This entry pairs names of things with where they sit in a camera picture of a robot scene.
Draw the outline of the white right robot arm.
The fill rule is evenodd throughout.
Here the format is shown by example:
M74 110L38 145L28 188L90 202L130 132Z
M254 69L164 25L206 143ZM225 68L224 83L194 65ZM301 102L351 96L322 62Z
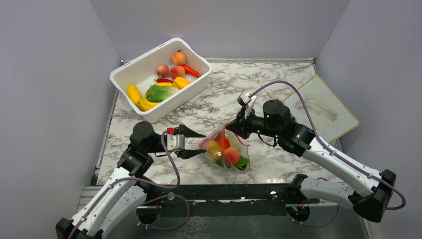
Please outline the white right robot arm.
M356 214L369 221L381 221L393 194L396 175L392 171L370 169L336 150L312 129L294 122L289 108L280 100L266 101L262 117L255 114L254 101L254 98L238 98L241 110L226 126L227 130L243 139L253 133L270 137L274 146L316 163L342 180L327 182L298 174L287 189L292 202L322 199L351 206Z

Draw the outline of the small yellow mango toy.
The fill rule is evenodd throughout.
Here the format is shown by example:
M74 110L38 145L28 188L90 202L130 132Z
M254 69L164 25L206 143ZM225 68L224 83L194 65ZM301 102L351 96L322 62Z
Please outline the small yellow mango toy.
M221 160L222 152L220 145L216 141L209 141L207 144L207 155L212 162Z

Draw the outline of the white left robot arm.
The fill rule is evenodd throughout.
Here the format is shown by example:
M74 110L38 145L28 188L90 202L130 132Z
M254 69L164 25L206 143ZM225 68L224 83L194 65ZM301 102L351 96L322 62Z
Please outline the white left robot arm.
M94 197L70 219L61 218L55 226L59 239L104 239L108 232L131 210L156 200L156 188L173 190L180 185L180 174L171 157L175 153L181 159L189 159L205 151L185 148L186 138L202 138L203 135L179 125L161 134L154 131L151 123L142 121L135 125L130 144L122 154L117 167ZM151 154L164 153L175 171L174 185L157 184L144 174L154 162Z

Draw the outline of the clear zip bag orange zipper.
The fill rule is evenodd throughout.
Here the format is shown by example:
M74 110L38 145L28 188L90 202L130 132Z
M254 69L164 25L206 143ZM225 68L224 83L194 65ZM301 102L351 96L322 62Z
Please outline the clear zip bag orange zipper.
M223 124L214 130L199 143L199 148L206 151L206 159L213 164L239 174L246 174L251 168L250 145L226 127L227 124Z

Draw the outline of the red apple toy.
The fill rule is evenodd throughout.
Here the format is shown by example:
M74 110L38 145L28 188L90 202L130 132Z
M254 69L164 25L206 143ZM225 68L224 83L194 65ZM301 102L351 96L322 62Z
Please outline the red apple toy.
M205 138L203 139L200 143L199 143L199 148L203 149L203 150L207 150L208 149L208 144L210 143L210 141L212 141L212 138Z

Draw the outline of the green leafy vegetable toy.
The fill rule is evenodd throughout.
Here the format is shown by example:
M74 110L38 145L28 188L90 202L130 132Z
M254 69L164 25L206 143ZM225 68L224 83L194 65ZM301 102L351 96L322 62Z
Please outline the green leafy vegetable toy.
M232 165L230 165L229 163L225 163L223 160L217 161L216 164L223 168L227 168L227 169L232 168ZM241 156L239 161L236 164L234 164L234 167L236 168L236 170L240 172L246 172L250 168L249 158L245 158Z

